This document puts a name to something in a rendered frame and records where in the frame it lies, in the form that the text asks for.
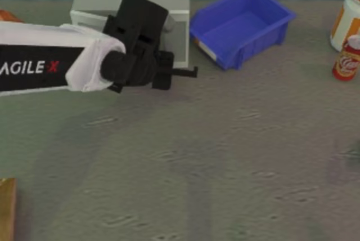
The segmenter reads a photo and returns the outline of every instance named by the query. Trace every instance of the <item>red can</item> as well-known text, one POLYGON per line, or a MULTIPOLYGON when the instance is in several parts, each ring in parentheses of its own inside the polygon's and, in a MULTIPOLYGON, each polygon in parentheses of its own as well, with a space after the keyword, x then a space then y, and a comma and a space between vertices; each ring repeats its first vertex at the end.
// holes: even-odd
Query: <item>red can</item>
POLYGON ((360 47, 357 46, 359 42, 360 35, 352 35, 346 40, 332 69, 335 78, 349 81, 355 77, 360 64, 360 47))

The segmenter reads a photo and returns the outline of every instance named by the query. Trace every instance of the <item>red letter x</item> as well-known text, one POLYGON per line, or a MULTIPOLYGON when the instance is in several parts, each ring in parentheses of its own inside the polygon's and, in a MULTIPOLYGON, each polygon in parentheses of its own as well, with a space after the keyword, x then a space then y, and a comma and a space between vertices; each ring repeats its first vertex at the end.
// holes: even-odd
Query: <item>red letter x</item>
POLYGON ((57 66, 59 64, 59 61, 50 61, 50 66, 49 69, 47 70, 48 72, 57 72, 57 66))

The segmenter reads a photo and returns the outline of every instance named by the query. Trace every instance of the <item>black bracket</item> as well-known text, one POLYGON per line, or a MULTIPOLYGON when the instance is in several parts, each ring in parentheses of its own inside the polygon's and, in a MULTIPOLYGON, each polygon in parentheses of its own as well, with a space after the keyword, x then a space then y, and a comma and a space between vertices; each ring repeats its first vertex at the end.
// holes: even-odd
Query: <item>black bracket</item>
POLYGON ((125 86, 168 90, 172 76, 197 77, 193 71, 174 69, 174 54, 159 51, 160 36, 169 11, 148 0, 122 0, 116 16, 109 15, 103 33, 122 41, 126 53, 110 52, 101 65, 101 75, 113 82, 110 90, 125 86))

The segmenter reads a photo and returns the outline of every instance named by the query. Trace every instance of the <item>blue tray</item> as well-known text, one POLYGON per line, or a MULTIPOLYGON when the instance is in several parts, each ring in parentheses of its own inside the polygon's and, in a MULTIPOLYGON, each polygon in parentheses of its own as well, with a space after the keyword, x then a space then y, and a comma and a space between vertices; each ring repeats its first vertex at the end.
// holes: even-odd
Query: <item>blue tray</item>
POLYGON ((295 14, 276 0, 220 0, 199 10, 190 36, 223 69, 281 44, 295 14))

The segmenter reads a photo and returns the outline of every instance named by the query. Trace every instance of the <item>table surface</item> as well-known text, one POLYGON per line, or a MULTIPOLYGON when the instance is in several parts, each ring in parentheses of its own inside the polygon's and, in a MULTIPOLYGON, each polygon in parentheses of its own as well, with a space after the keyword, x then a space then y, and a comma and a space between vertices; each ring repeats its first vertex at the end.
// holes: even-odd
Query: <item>table surface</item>
MULTIPOLYGON (((16 240, 357 240, 360 79, 332 77, 328 40, 340 2, 285 5, 298 14, 286 42, 239 71, 192 45, 199 78, 168 92, 1 97, 16 240)), ((70 3, 0 7, 28 23, 70 21, 70 3)))

